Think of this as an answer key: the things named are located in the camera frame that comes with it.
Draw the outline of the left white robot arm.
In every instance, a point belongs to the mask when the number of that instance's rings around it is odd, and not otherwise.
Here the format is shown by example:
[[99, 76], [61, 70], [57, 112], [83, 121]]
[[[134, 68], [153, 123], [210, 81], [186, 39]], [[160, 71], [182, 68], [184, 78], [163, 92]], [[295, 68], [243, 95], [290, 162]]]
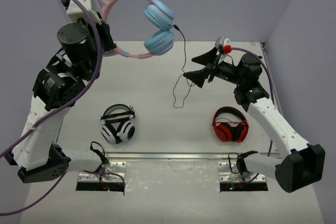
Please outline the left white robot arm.
[[57, 32], [61, 48], [37, 75], [30, 111], [18, 143], [3, 156], [19, 167], [25, 184], [47, 182], [72, 171], [98, 173], [108, 163], [94, 148], [66, 150], [58, 137], [64, 117], [100, 75], [102, 54], [115, 48], [109, 25], [99, 17], [76, 18]]

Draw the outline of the black white headphones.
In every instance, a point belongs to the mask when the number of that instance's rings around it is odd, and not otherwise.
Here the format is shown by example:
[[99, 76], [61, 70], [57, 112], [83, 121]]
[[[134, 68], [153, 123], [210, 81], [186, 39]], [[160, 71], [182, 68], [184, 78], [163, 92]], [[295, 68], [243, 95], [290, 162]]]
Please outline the black white headphones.
[[135, 133], [135, 111], [132, 106], [114, 104], [100, 118], [101, 134], [109, 144], [127, 142]]

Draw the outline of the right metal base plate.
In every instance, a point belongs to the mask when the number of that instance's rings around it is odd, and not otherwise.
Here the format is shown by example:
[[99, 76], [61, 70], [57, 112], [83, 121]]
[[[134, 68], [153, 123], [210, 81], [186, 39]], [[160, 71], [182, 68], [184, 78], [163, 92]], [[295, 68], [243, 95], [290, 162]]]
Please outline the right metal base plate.
[[239, 174], [236, 162], [232, 162], [231, 165], [227, 160], [217, 162], [218, 175], [220, 182], [226, 183], [241, 183], [251, 180], [252, 183], [265, 183], [266, 176], [257, 173]]

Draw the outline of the pink blue cat-ear headphones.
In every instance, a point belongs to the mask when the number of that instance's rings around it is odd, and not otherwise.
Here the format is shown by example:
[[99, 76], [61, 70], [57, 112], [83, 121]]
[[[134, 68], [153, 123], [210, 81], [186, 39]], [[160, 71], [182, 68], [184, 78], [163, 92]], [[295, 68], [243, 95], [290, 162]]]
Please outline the pink blue cat-ear headphones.
[[[120, 0], [96, 0], [101, 10], [101, 16], [106, 22], [112, 7]], [[153, 56], [160, 56], [168, 52], [174, 45], [174, 34], [171, 31], [175, 27], [173, 11], [160, 0], [146, 0], [149, 3], [145, 6], [144, 16], [159, 30], [151, 35], [144, 42], [147, 53], [131, 54], [120, 47], [105, 51], [104, 56], [121, 55], [126, 58], [146, 59]]]

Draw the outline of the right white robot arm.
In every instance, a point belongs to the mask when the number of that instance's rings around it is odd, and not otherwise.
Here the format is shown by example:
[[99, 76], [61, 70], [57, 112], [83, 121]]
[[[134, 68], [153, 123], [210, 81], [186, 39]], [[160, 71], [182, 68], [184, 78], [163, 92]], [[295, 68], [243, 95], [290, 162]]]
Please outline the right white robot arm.
[[184, 73], [199, 88], [215, 77], [236, 85], [234, 97], [238, 105], [254, 118], [275, 144], [280, 158], [265, 156], [257, 151], [237, 155], [236, 169], [245, 178], [249, 173], [273, 178], [286, 192], [318, 182], [322, 178], [325, 150], [312, 145], [299, 135], [286, 121], [273, 103], [272, 91], [266, 91], [259, 82], [262, 72], [267, 72], [261, 57], [244, 50], [237, 65], [221, 61], [234, 48], [221, 46], [192, 58], [203, 69]]

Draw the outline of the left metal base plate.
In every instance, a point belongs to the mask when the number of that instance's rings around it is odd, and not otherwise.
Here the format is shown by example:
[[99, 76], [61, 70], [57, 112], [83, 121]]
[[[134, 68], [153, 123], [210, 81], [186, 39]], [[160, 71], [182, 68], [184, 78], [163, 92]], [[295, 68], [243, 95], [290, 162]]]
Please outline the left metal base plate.
[[103, 165], [95, 173], [79, 172], [78, 181], [121, 183], [122, 178], [125, 178], [126, 167], [126, 161], [110, 161], [109, 165]]

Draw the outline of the metal base plate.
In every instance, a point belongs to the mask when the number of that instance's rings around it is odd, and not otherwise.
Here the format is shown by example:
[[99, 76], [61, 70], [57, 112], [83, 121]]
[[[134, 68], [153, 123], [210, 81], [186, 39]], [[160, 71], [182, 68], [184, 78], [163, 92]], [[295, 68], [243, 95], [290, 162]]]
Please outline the metal base plate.
[[257, 173], [239, 174], [236, 162], [232, 162], [231, 165], [227, 160], [217, 162], [218, 175], [220, 182], [226, 183], [241, 183], [251, 180], [252, 183], [265, 183], [266, 176]]
[[103, 165], [95, 173], [79, 172], [78, 181], [121, 183], [122, 178], [125, 178], [126, 167], [126, 161], [110, 161], [109, 165]]

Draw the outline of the aluminium front table rail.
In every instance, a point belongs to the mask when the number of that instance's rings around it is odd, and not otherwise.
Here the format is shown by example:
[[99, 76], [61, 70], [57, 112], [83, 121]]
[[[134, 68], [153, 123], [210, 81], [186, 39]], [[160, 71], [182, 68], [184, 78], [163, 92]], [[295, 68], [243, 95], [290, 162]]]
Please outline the aluminium front table rail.
[[194, 160], [224, 160], [229, 153], [136, 153], [136, 152], [106, 152], [110, 160], [130, 161], [194, 161]]

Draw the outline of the red black headphones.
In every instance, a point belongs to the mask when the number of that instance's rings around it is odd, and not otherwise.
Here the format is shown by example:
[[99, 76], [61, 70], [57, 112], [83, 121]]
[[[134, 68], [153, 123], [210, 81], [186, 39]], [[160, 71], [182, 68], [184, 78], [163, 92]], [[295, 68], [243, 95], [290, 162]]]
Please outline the red black headphones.
[[[240, 122], [232, 122], [232, 124], [236, 124], [236, 126], [231, 126], [230, 123], [227, 122], [216, 122], [221, 114], [232, 114], [239, 118]], [[238, 109], [230, 106], [221, 107], [215, 112], [212, 127], [216, 136], [222, 142], [241, 143], [246, 138], [249, 131], [249, 124], [245, 116]]]

